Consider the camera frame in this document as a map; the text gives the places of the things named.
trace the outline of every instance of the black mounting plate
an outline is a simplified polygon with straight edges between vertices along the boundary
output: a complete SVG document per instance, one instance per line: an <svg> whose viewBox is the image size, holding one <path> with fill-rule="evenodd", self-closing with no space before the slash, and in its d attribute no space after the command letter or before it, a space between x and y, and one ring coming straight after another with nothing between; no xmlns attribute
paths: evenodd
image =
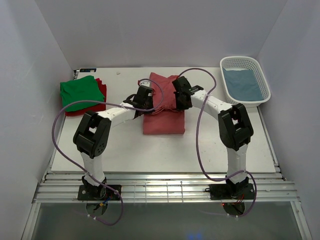
<svg viewBox="0 0 320 240"><path fill-rule="evenodd" d="M227 184L210 184L209 188L205 190L206 192L210 192L211 200L230 200L230 199L238 199L242 197L244 200L253 200L255 197L254 186L251 183L248 183L241 192L231 195L230 194L230 186Z"/></svg>
<svg viewBox="0 0 320 240"><path fill-rule="evenodd" d="M121 195L121 185L108 185L109 187L117 190L119 192L119 194ZM106 194L103 198L99 199L99 201L103 202L104 200L110 198L109 201L119 201L120 197L115 194L113 191L111 191L110 189L106 189ZM79 201L98 201L98 199L92 197L85 189L84 185L81 185L79 187L79 191L78 191L78 197L77 199Z"/></svg>

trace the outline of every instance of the green cloth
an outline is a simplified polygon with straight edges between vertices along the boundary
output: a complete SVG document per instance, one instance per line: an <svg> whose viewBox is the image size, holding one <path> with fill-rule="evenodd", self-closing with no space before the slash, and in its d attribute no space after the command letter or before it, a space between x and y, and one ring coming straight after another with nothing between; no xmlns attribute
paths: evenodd
<svg viewBox="0 0 320 240"><path fill-rule="evenodd" d="M100 92L98 83L93 76L85 76L77 80L60 82L60 96L62 98L62 106L80 101L95 100L103 102L105 96ZM88 107L97 105L94 102L78 103L68 107L66 112L74 112Z"/></svg>

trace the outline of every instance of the laundry basket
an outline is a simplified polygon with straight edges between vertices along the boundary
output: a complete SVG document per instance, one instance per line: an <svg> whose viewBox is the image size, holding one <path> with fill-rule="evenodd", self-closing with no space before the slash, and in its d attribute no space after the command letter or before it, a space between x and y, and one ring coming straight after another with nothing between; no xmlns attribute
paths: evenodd
<svg viewBox="0 0 320 240"><path fill-rule="evenodd" d="M230 96L228 92L228 87L226 84L226 79L224 76L224 71L225 70L252 70L255 80L258 83L258 86L261 90L261 94L263 96L263 100L261 101L240 101L237 99L234 99L232 96ZM258 63L257 60L255 60L252 57L248 56L227 56L223 58L220 61L220 69L221 69L221 74L222 74L222 80L223 80L223 90L225 93L226 101L230 104L238 104L241 103L243 104L246 108L253 108L257 107L262 103L265 103L268 101L271 97L270 89L268 86L268 83L266 81L265 75L262 72L262 69L260 67L260 64Z"/></svg>

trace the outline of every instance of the black bracket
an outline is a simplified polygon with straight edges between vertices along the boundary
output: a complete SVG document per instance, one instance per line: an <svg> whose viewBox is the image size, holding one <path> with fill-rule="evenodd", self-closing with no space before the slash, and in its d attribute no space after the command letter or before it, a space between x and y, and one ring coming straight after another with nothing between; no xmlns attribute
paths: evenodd
<svg viewBox="0 0 320 240"><path fill-rule="evenodd" d="M136 94L131 94L123 102L131 104L136 109L152 109L154 107L152 88L141 85L138 88ZM141 116L142 114L151 114L152 111L135 111L134 118Z"/></svg>
<svg viewBox="0 0 320 240"><path fill-rule="evenodd" d="M229 148L238 151L245 144L250 143L254 134L247 110L241 103L233 105L228 110L218 114L220 139Z"/></svg>
<svg viewBox="0 0 320 240"><path fill-rule="evenodd" d="M81 153L86 153L91 159L103 153L107 147L111 121L99 116L94 111L87 111L73 136L73 143Z"/></svg>
<svg viewBox="0 0 320 240"><path fill-rule="evenodd" d="M237 184L230 180L227 180L225 184L210 184L205 192L210 193L211 200L233 200L242 198L242 196L244 200L252 200L255 197L254 186L249 183L248 177Z"/></svg>
<svg viewBox="0 0 320 240"><path fill-rule="evenodd" d="M175 89L175 106L178 111L192 108L191 95L203 90L203 87L198 85L191 87L189 81L184 76L172 81L172 84Z"/></svg>
<svg viewBox="0 0 320 240"><path fill-rule="evenodd" d="M93 186L89 184L84 176L82 177L83 185L79 187L78 197L79 201L104 201L110 198L110 201L118 201L120 200L119 196L113 192L112 190L103 187L102 185ZM121 195L121 185L108 185L109 187L116 190Z"/></svg>

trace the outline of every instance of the white table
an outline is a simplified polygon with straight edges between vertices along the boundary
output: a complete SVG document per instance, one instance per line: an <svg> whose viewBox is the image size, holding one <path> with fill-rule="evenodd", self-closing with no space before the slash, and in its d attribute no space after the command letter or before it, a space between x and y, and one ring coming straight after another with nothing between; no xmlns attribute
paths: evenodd
<svg viewBox="0 0 320 240"><path fill-rule="evenodd" d="M107 85L107 102L121 103L130 94L136 93L139 79L148 78L151 72L159 75L178 75L186 67L136 67L97 68L96 72L80 72L78 79L93 75ZM222 89L221 71L218 67L204 67L217 80L217 88L212 95L225 101ZM209 90L213 80L205 72L192 70L184 74L190 84ZM102 154L104 172L118 173L200 173L195 133L199 109L185 112L184 135L143 135L142 117L127 121L110 131L107 148ZM265 136L258 109L248 108L254 135L247 150L247 170L253 173L274 173L275 167ZM59 147L74 161L83 166L83 161L73 136L82 116L66 117L59 137ZM227 171L227 150L219 137L218 122L204 113L201 119L199 145L203 166L209 173ZM56 152L51 166L52 172L81 172Z"/></svg>

